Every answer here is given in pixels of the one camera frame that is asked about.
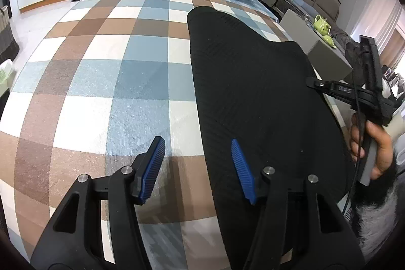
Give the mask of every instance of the folded black fabric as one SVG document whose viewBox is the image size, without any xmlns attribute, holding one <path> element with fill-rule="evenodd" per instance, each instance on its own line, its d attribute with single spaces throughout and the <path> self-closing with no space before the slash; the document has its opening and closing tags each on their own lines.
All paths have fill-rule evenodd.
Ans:
<svg viewBox="0 0 405 270">
<path fill-rule="evenodd" d="M 315 74 L 297 43 L 268 41 L 208 7 L 193 9 L 187 22 L 205 161 L 225 249 L 238 270 L 259 214 L 244 198 L 232 139 L 252 171 L 270 165 L 298 178 L 316 174 L 336 203 L 350 187 L 354 165 L 323 95 L 306 86 Z"/>
</svg>

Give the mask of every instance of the human hand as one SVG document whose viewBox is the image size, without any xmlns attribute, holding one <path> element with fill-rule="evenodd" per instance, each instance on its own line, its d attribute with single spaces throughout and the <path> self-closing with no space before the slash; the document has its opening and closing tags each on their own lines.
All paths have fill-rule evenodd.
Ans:
<svg viewBox="0 0 405 270">
<path fill-rule="evenodd" d="M 359 137 L 359 129 L 357 127 L 357 115 L 354 114 L 352 117 L 352 128 L 351 132 L 351 139 L 350 139 L 350 147 L 351 147 L 351 154 L 353 161 L 357 161 L 357 153 L 358 153 L 358 137 Z M 394 158 L 393 148 L 392 148 L 392 140 L 389 134 L 385 131 L 384 128 L 374 124 L 371 121 L 366 122 L 366 132 L 370 135 L 378 145 L 377 148 L 377 158 L 375 160 L 375 165 L 373 170 L 371 171 L 370 178 L 375 180 L 379 178 L 384 172 L 391 166 L 392 160 Z M 363 148 L 360 150 L 360 158 L 363 158 L 365 155 L 365 151 Z"/>
</svg>

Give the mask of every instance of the sleeve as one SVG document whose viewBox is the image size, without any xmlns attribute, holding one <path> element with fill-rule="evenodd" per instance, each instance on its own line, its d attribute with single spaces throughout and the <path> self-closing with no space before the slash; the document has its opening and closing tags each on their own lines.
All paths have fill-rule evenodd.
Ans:
<svg viewBox="0 0 405 270">
<path fill-rule="evenodd" d="M 372 180 L 369 186 L 356 186 L 352 226 L 366 261 L 384 243 L 394 227 L 398 203 L 395 179 L 394 157 L 391 166 L 380 178 Z"/>
</svg>

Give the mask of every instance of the sheer white curtain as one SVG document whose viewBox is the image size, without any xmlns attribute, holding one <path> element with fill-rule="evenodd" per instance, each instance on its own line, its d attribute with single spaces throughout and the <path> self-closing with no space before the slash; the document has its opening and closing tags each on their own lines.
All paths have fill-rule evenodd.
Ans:
<svg viewBox="0 0 405 270">
<path fill-rule="evenodd" d="M 359 41 L 359 35 L 373 37 L 379 53 L 387 45 L 399 16 L 402 6 L 398 0 L 356 0 L 351 24 L 346 32 L 354 40 Z"/>
</svg>

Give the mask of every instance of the curtain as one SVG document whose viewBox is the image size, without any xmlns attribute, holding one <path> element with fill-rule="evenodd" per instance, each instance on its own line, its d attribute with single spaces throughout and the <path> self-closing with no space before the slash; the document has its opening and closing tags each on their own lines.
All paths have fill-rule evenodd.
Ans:
<svg viewBox="0 0 405 270">
<path fill-rule="evenodd" d="M 356 41 L 360 41 L 359 35 L 373 37 L 380 54 L 395 30 L 401 11 L 399 0 L 356 0 L 346 32 Z"/>
<path fill-rule="evenodd" d="M 405 39 L 398 30 L 394 29 L 390 40 L 379 56 L 381 65 L 387 65 L 395 70 L 404 55 L 404 51 Z"/>
</svg>

